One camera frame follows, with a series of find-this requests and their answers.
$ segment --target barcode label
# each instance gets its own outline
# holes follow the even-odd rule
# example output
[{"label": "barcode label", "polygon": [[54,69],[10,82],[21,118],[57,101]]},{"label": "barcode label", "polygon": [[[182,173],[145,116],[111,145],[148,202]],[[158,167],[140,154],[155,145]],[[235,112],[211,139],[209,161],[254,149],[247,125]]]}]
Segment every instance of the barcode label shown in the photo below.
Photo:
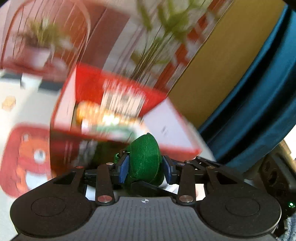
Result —
[{"label": "barcode label", "polygon": [[120,115],[138,117],[144,101],[145,96],[142,93],[105,91],[101,107]]}]

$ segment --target open red box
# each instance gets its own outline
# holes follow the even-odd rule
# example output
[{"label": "open red box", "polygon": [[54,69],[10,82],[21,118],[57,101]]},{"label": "open red box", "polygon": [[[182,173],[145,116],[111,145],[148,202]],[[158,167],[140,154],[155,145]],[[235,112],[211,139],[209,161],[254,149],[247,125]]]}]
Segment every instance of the open red box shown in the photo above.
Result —
[{"label": "open red box", "polygon": [[201,152],[193,134],[166,94],[140,86],[122,76],[78,64],[62,88],[50,124],[51,166],[57,173],[81,164],[77,162],[77,155],[81,144],[85,145],[86,141],[96,140],[104,144],[99,154],[102,162],[112,161],[114,154],[127,146],[127,143],[111,141],[103,136],[83,134],[80,128],[71,124],[76,103],[91,101],[101,104],[104,91],[111,87],[140,92],[145,96],[139,117],[142,117],[149,132],[155,137],[162,155],[185,161]]}]

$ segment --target gray ribbed panel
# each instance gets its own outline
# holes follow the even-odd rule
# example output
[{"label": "gray ribbed panel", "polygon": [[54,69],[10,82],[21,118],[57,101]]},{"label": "gray ribbed panel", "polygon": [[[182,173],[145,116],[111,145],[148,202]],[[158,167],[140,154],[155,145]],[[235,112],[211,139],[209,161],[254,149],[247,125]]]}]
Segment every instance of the gray ribbed panel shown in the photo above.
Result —
[{"label": "gray ribbed panel", "polygon": [[[89,222],[71,234],[39,239],[19,235],[13,241],[239,241],[209,229],[190,207],[174,204],[169,197],[121,197],[99,207]],[[248,241],[275,241],[271,235]]]}]

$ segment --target white flower pot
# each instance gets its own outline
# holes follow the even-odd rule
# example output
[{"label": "white flower pot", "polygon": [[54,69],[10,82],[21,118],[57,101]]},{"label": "white flower pot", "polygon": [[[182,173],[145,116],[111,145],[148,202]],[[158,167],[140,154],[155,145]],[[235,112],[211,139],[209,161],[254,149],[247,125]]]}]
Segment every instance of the white flower pot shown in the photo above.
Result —
[{"label": "white flower pot", "polygon": [[24,46],[17,63],[33,69],[42,69],[48,60],[50,49]]}]

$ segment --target metal screw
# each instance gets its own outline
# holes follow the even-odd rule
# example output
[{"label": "metal screw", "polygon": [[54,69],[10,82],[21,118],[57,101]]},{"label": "metal screw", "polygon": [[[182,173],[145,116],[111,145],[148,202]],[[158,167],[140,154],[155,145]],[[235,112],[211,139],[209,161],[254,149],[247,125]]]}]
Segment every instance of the metal screw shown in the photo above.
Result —
[{"label": "metal screw", "polygon": [[193,197],[192,196],[189,196],[189,195],[183,195],[181,197],[179,197],[179,200],[181,202],[193,202]]},{"label": "metal screw", "polygon": [[102,195],[98,197],[99,202],[108,203],[112,201],[112,197],[109,195]]}]

